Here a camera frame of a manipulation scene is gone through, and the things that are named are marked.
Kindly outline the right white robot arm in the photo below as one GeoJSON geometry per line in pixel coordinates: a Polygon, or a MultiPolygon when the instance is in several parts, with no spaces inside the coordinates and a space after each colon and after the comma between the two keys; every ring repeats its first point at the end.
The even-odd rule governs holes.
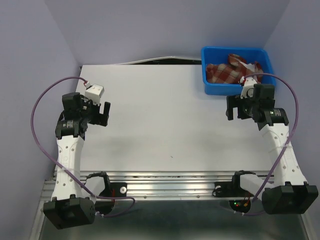
{"type": "Polygon", "coordinates": [[[231,192],[242,195],[248,192],[262,202],[269,215],[304,214],[319,195],[318,188],[310,185],[300,170],[291,137],[293,129],[283,108],[275,107],[275,87],[254,84],[245,94],[227,96],[226,116],[233,120],[233,109],[241,120],[253,119],[265,141],[272,167],[267,177],[261,179],[250,171],[237,171],[230,182],[231,192]]]}

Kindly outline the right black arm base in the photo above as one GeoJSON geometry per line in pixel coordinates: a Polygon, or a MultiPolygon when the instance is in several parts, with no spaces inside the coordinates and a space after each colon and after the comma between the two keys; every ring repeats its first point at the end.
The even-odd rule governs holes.
{"type": "Polygon", "coordinates": [[[247,214],[251,209],[253,195],[231,181],[216,181],[212,195],[216,198],[227,198],[229,206],[235,212],[247,214]]]}

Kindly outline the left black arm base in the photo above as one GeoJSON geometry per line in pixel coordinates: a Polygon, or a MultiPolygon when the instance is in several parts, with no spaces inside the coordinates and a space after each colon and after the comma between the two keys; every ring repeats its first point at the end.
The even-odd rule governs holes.
{"type": "MultiPolygon", "coordinates": [[[[105,187],[99,193],[100,197],[126,197],[127,196],[127,183],[125,182],[112,182],[109,186],[105,187]]],[[[109,214],[115,207],[115,200],[97,200],[95,202],[95,210],[101,214],[109,214]]]]}

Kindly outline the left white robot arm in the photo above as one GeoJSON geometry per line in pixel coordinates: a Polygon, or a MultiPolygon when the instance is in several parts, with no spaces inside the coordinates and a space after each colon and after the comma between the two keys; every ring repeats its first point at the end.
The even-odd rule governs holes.
{"type": "Polygon", "coordinates": [[[107,126],[111,104],[105,102],[100,113],[102,88],[97,93],[86,91],[62,96],[63,111],[55,128],[58,147],[56,183],[51,200],[43,212],[58,229],[92,224],[95,220],[95,197],[85,196],[80,182],[81,154],[88,125],[107,126]]]}

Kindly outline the red plaid skirt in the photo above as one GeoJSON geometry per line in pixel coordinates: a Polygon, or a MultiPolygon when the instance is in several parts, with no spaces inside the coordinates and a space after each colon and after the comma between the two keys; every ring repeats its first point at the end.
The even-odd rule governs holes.
{"type": "Polygon", "coordinates": [[[263,73],[260,63],[247,63],[247,60],[237,54],[229,54],[227,63],[208,64],[205,67],[206,80],[211,84],[240,84],[241,78],[263,73]]]}

